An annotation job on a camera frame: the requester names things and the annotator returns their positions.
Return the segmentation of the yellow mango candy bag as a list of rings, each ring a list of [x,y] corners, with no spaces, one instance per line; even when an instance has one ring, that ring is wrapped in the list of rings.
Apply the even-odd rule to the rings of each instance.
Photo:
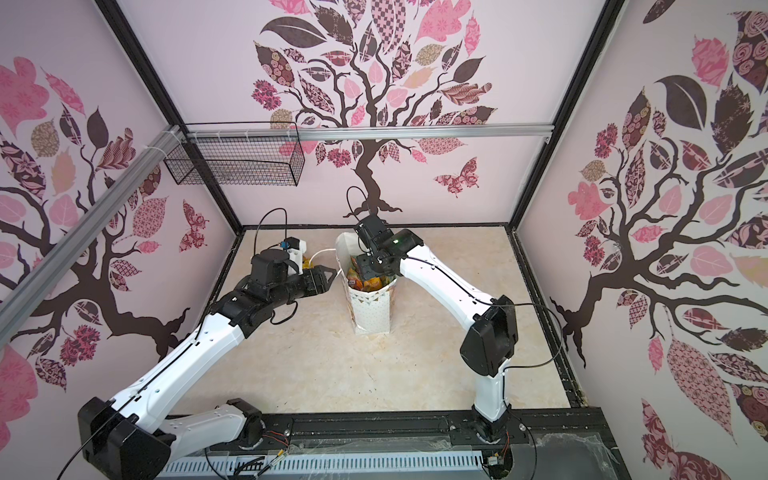
[[[369,280],[363,280],[357,274],[347,274],[347,285],[355,291],[372,293],[387,287],[393,281],[392,277],[374,277]]]

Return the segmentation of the white patterned paper bag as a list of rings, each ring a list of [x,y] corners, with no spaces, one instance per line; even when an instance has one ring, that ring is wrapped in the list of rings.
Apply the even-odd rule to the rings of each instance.
[[[344,292],[354,331],[357,335],[388,334],[391,331],[392,315],[395,303],[396,280],[382,290],[364,293],[352,290],[347,285],[347,274],[357,274],[355,257],[365,251],[365,247],[357,234],[342,233],[335,240],[333,248],[321,249],[309,256],[314,266],[319,265],[324,255],[332,254],[336,261],[335,269],[339,271],[335,283]]]

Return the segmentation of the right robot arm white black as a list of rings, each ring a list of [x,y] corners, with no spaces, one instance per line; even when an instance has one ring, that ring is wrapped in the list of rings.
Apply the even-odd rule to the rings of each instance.
[[[477,435],[496,443],[506,435],[511,418],[505,398],[504,368],[518,341],[515,304],[475,288],[446,266],[409,229],[393,232],[376,215],[354,226],[365,247],[356,263],[366,280],[398,276],[411,280],[436,299],[465,331],[460,356],[475,374],[474,424]]]

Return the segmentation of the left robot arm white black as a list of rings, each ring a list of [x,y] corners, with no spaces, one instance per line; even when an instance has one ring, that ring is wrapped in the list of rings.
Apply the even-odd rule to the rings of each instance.
[[[78,412],[78,456],[109,479],[154,479],[170,462],[220,443],[258,445],[262,413],[235,398],[213,410],[170,418],[178,401],[229,351],[273,321],[278,308],[328,292],[334,268],[302,268],[281,249],[251,259],[251,272],[210,308],[166,358],[109,400]]]

